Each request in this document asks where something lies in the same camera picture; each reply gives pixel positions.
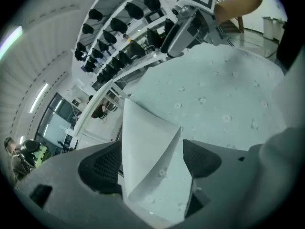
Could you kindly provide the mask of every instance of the human arm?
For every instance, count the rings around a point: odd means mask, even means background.
[[[241,17],[256,10],[263,0],[224,0],[215,5],[217,24]]]

